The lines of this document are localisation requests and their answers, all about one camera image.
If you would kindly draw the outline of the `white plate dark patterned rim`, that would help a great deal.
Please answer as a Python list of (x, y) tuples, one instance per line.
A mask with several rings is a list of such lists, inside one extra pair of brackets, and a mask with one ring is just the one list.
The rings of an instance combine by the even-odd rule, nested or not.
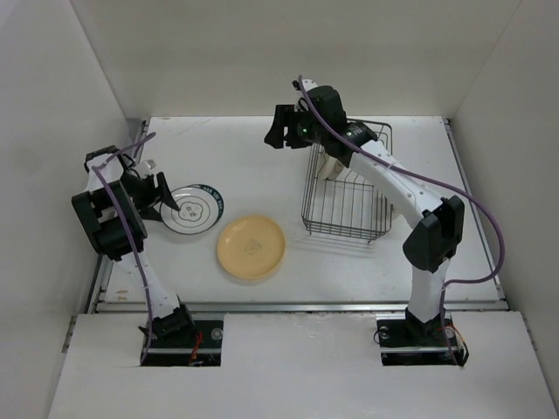
[(222, 194), (216, 188), (207, 184), (202, 184), (202, 183), (193, 184), (192, 187), (203, 190), (204, 192), (210, 194), (213, 197), (213, 199), (216, 201), (217, 203), (216, 222), (217, 222), (224, 214), (224, 198), (222, 197)]

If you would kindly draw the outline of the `yellow plate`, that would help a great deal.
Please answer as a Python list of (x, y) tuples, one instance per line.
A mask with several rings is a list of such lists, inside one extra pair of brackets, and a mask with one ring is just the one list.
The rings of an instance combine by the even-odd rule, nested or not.
[(235, 278), (256, 281), (272, 275), (286, 253), (286, 236), (270, 217), (242, 216), (217, 240), (217, 260)]

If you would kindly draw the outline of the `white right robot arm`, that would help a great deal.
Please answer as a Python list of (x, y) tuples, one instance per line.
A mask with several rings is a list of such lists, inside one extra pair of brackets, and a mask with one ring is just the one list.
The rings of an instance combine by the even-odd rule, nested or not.
[(350, 120), (340, 94), (310, 79), (293, 83), (300, 97), (278, 105), (265, 144), (281, 149), (320, 145), (326, 154), (375, 186), (411, 229), (403, 253), (412, 266), (411, 297), (404, 332), (417, 344), (444, 332), (440, 305), (446, 273), (462, 240), (465, 205), (444, 197), (414, 177), (365, 123)]

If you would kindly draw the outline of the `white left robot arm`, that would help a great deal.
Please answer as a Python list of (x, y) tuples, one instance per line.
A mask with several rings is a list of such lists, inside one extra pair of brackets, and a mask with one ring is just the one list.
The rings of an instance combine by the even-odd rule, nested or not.
[(198, 330), (187, 306), (168, 291), (148, 261), (144, 222), (160, 221), (158, 203), (176, 210), (164, 173), (140, 173), (128, 165), (117, 147), (86, 155), (85, 190), (72, 197), (72, 207), (86, 236), (101, 256), (112, 260), (143, 291), (148, 303), (148, 323), (140, 330), (147, 340), (182, 347)]

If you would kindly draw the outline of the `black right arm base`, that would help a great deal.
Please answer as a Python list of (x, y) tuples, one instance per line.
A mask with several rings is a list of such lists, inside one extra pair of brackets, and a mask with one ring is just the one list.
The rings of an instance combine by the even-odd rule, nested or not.
[(470, 356), (450, 316), (445, 316), (444, 326), (440, 318), (423, 325), (405, 316), (379, 316), (373, 339), (384, 367), (463, 367)]

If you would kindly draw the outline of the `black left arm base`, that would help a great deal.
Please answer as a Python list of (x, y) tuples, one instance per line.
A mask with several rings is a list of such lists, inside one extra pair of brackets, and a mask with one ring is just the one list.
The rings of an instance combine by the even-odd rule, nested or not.
[(142, 367), (220, 367), (224, 317), (194, 316), (195, 330), (179, 331), (164, 339), (143, 341)]

